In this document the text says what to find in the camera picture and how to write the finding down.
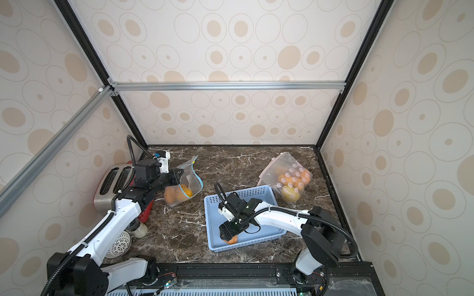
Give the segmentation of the orange wrinkled potato front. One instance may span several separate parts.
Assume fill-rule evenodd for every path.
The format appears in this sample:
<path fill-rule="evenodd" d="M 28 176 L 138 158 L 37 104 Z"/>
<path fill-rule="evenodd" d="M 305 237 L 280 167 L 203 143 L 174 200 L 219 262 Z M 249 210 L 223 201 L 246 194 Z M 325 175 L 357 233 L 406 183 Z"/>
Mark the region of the orange wrinkled potato front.
<path fill-rule="evenodd" d="M 233 245 L 233 244 L 236 244 L 238 242 L 238 236 L 233 236 L 231 239 L 229 240 L 226 240 L 226 239 L 223 239 L 223 242 L 225 242 L 226 244 L 228 245 Z"/>

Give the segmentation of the clear blue zipper bag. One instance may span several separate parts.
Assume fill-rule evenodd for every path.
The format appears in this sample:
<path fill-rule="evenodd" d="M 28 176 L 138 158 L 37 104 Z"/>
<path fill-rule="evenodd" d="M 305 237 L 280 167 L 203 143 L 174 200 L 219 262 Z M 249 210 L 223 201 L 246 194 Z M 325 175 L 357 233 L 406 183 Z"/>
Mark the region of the clear blue zipper bag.
<path fill-rule="evenodd" d="M 197 156 L 193 156 L 189 161 L 179 165 L 177 168 L 184 169 L 183 176 L 179 179 L 178 185 L 175 185 L 177 189 L 180 188 L 180 185 L 186 185 L 193 192 L 193 197 L 200 193 L 203 189 L 202 179 L 196 174 L 194 170 L 194 164 L 196 162 Z"/>

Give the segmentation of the green yellow potato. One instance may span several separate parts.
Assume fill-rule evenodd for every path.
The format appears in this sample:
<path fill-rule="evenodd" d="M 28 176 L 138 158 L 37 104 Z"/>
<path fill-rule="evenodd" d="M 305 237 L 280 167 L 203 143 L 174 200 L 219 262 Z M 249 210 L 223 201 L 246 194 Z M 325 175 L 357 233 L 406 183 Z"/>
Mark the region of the green yellow potato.
<path fill-rule="evenodd" d="M 288 203 L 296 203 L 300 199 L 299 189 L 289 185 L 282 187 L 281 194 Z"/>

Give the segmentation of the clear pink zipper bag spare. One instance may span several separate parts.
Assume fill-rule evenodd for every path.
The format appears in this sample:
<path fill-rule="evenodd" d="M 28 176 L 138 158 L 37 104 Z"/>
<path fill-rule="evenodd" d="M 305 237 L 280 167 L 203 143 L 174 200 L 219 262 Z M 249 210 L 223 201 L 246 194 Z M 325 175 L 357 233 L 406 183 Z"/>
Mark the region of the clear pink zipper bag spare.
<path fill-rule="evenodd" d="M 305 187 L 312 181 L 312 177 L 312 173 L 303 167 L 289 152 L 283 152 L 278 157 L 273 158 L 263 169 L 259 175 L 257 185 L 271 187 L 282 199 L 281 189 L 284 185 L 289 185 L 299 189 L 301 198 Z"/>

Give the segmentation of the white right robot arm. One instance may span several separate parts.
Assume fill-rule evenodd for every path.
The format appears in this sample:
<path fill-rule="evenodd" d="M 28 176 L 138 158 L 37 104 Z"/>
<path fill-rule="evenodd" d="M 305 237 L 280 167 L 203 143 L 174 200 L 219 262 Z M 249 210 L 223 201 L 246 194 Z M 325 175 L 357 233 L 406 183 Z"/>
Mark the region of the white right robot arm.
<path fill-rule="evenodd" d="M 291 210 L 255 198 L 245 201 L 236 192 L 226 194 L 220 190 L 217 186 L 218 210 L 226 218 L 219 226 L 224 241 L 237 237 L 250 225 L 272 226 L 296 234 L 306 248 L 299 253 L 294 269 L 305 276 L 323 266 L 338 266 L 340 258 L 357 257 L 358 245 L 353 236 L 321 207 Z"/>

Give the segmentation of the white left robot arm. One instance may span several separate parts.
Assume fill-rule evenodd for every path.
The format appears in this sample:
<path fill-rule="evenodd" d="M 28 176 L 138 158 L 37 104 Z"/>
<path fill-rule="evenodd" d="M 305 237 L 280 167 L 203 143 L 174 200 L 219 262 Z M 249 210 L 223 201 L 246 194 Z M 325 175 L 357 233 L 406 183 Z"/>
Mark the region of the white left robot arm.
<path fill-rule="evenodd" d="M 44 296 L 104 296 L 135 279 L 157 273 L 152 259 L 133 258 L 103 268 L 113 243 L 154 200 L 157 192 L 178 186 L 182 168 L 163 169 L 157 158 L 132 164 L 133 183 L 111 202 L 107 215 L 66 253 L 55 253 L 47 262 Z"/>

